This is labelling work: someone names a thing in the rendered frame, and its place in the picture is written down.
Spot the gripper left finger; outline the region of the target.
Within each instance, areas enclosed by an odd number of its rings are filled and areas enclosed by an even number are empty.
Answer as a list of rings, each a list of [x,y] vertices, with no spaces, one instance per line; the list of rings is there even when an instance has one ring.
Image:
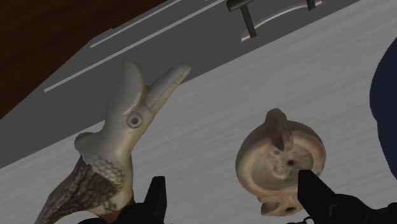
[[[111,224],[165,224],[167,192],[164,176],[151,180],[145,200],[126,206]],[[85,219],[78,224],[109,224],[102,218]]]

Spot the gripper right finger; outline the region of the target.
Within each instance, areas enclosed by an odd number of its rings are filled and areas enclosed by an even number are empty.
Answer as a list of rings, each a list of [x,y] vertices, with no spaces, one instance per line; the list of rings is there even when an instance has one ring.
[[[379,209],[335,193],[311,170],[298,171],[298,201],[314,224],[397,224],[397,202]]]

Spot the tan clay oil lamp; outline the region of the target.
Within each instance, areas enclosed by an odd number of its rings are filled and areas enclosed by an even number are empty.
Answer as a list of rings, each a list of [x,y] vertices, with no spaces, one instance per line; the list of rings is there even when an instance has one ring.
[[[325,162],[326,149],[316,132],[274,108],[242,142],[235,171],[241,186],[261,203],[262,216],[291,216],[302,210],[298,171],[320,175]]]

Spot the white bird head figure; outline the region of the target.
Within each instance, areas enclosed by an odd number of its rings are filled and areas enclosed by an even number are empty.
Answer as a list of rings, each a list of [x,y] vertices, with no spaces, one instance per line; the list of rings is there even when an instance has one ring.
[[[126,59],[122,65],[103,127],[76,136],[74,149],[80,157],[70,175],[49,194],[34,224],[56,224],[80,211],[113,224],[134,203],[132,150],[192,69],[186,64],[172,67],[147,85],[136,62]]]

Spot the dark blue round object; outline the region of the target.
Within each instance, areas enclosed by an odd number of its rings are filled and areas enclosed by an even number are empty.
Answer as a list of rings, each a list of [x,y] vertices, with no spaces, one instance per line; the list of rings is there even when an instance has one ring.
[[[372,78],[370,109],[391,174],[397,179],[397,38],[382,56]]]

